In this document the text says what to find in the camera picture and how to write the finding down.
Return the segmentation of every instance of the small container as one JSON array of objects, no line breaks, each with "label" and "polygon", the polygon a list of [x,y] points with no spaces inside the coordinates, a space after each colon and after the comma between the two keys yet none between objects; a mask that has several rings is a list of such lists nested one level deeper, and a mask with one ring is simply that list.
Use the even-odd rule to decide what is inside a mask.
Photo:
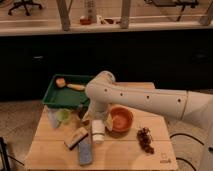
[{"label": "small container", "polygon": [[133,122],[133,114],[130,110],[124,107],[114,107],[111,109],[110,115],[113,121],[112,131],[126,132],[130,130]]},{"label": "small container", "polygon": [[101,143],[104,141],[105,136],[105,125],[102,120],[92,121],[92,138],[96,143]]},{"label": "small container", "polygon": [[81,23],[81,25],[90,25],[90,24],[92,24],[91,20],[90,19],[86,19],[86,18],[80,19],[80,23]]},{"label": "small container", "polygon": [[71,117],[70,117],[70,110],[69,109],[59,109],[56,112],[56,118],[59,122],[62,122],[64,124],[69,123]]}]

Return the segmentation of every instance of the blue sponge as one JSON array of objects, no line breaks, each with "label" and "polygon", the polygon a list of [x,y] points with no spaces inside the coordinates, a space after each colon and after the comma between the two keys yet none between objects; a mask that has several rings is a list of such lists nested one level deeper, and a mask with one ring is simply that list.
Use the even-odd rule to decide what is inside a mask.
[{"label": "blue sponge", "polygon": [[92,163],[92,144],[89,137],[84,138],[78,143],[78,159],[80,165]]}]

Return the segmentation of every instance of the cabinet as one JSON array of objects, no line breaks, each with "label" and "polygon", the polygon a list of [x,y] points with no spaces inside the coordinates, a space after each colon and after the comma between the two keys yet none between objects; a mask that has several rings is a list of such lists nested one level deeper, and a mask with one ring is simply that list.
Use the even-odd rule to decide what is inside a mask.
[{"label": "cabinet", "polygon": [[55,73],[151,81],[163,89],[213,87],[213,30],[0,37],[0,100],[41,99]]}]

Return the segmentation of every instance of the white object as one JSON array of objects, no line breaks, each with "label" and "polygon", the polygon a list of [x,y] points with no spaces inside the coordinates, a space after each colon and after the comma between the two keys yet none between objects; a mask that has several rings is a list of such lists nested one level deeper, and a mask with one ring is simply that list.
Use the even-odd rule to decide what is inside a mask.
[{"label": "white object", "polygon": [[85,3],[85,16],[86,18],[90,19],[92,23],[97,22],[96,17],[96,6],[95,0],[84,0]]},{"label": "white object", "polygon": [[48,119],[50,121],[50,124],[51,126],[56,129],[59,127],[60,125],[60,122],[57,120],[56,118],[56,112],[58,111],[58,109],[51,109],[51,108],[48,108],[47,109],[47,116],[48,116]]},{"label": "white object", "polygon": [[105,124],[103,120],[92,121],[92,139],[94,142],[101,143],[104,141]]},{"label": "white object", "polygon": [[199,171],[213,168],[213,95],[180,90],[123,87],[114,84],[115,77],[103,71],[86,86],[91,103],[88,112],[104,120],[108,104],[116,103],[190,122],[208,130]]}]

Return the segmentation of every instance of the sponge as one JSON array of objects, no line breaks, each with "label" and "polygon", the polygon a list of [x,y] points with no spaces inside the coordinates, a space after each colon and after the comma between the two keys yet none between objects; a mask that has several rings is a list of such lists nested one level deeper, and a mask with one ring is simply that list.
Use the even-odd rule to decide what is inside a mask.
[{"label": "sponge", "polygon": [[71,132],[69,135],[67,135],[66,139],[64,140],[64,144],[70,150],[72,150],[86,136],[88,136],[87,130],[84,127],[78,128],[75,132]]},{"label": "sponge", "polygon": [[79,165],[87,165],[92,163],[92,144],[89,137],[84,138],[78,143],[78,159]]}]

